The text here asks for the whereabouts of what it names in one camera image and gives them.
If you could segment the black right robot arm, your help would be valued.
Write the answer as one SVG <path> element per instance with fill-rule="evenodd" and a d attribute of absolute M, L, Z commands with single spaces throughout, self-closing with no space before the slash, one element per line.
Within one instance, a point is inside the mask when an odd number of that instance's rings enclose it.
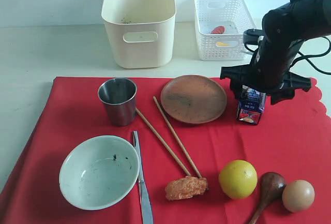
<path fill-rule="evenodd" d="M 244 31 L 243 43 L 257 46 L 250 63 L 222 67 L 220 78 L 230 79 L 236 99 L 243 86 L 269 95 L 272 104 L 292 99 L 295 90 L 311 88 L 309 78 L 290 72 L 297 53 L 305 41 L 327 35 L 330 0 L 291 0 L 269 11 L 262 19 L 262 29 Z"/>

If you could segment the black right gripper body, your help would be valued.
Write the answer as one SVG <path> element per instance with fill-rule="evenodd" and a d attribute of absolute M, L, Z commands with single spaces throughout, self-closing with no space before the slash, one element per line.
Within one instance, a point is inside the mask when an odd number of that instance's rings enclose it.
<path fill-rule="evenodd" d="M 286 89 L 307 92 L 311 80 L 290 72 L 303 43 L 303 40 L 271 42 L 264 37 L 249 64 L 222 67 L 220 79 L 230 79 L 230 88 L 231 84 L 242 84 L 265 94 Z"/>

